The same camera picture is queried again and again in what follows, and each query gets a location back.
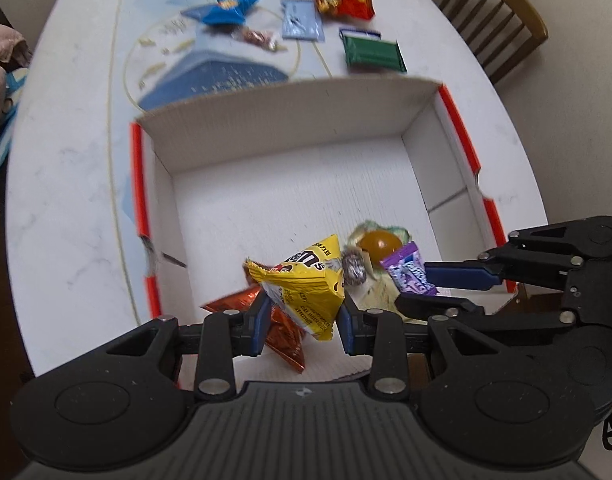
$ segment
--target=light blue packet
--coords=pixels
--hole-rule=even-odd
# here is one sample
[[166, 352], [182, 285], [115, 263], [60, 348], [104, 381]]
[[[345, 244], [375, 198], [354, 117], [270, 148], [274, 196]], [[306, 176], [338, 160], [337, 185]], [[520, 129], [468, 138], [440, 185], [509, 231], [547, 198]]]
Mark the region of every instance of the light blue packet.
[[324, 41], [321, 16], [314, 0], [282, 0], [283, 24], [281, 36], [285, 40]]

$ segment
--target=marble table surface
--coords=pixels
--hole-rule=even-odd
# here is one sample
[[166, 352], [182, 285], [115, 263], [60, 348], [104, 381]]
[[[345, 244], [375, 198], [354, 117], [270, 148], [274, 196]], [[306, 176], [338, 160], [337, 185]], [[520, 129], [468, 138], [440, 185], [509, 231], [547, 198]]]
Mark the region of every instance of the marble table surface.
[[[12, 293], [36, 374], [148, 319], [128, 124], [176, 66], [247, 56], [279, 80], [347, 75], [338, 23], [326, 25], [325, 43], [293, 43], [270, 60], [206, 35], [181, 15], [211, 1], [58, 0], [52, 11], [14, 126], [6, 203]], [[280, 0], [259, 6], [260, 25], [280, 23]], [[505, 231], [546, 223], [513, 124], [451, 23], [430, 0], [374, 0], [374, 7], [371, 28], [399, 42], [408, 73], [450, 89], [480, 158], [478, 184], [496, 202]], [[169, 52], [143, 48], [138, 40], [151, 36]], [[161, 63], [160, 74], [146, 76]]]

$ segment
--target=yellow round candy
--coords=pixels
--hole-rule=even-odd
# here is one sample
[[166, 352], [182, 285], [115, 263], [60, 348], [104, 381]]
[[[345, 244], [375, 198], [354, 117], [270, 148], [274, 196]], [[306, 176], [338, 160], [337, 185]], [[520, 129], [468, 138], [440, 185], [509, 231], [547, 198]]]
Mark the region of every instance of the yellow round candy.
[[367, 251], [371, 257], [373, 267], [381, 267], [379, 264], [386, 256], [394, 253], [402, 246], [401, 240], [390, 231], [378, 229], [366, 233], [357, 245], [363, 251]]

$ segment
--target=yellow candy bag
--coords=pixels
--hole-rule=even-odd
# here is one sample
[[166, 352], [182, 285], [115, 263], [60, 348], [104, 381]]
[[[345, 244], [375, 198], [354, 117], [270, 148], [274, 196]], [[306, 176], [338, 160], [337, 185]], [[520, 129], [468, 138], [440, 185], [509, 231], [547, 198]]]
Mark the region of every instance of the yellow candy bag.
[[337, 235], [264, 269], [246, 260], [250, 275], [306, 332], [320, 340], [333, 336], [333, 323], [343, 302], [343, 270]]

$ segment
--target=small candy bag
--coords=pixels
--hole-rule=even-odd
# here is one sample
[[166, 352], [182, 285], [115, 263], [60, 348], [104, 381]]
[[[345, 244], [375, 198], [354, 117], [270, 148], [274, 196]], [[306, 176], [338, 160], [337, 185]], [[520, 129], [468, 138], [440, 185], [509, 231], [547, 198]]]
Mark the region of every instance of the small candy bag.
[[428, 283], [423, 268], [423, 260], [415, 242], [404, 245], [381, 261], [400, 292], [414, 292], [434, 296], [437, 289]]
[[260, 46], [264, 50], [270, 52], [288, 50], [285, 46], [279, 44], [279, 34], [271, 30], [262, 31], [252, 30], [252, 28], [249, 27], [240, 27], [232, 33], [232, 37], [238, 41]]
[[390, 41], [359, 38], [344, 34], [342, 36], [346, 64], [369, 65], [406, 72], [404, 59], [397, 43]]

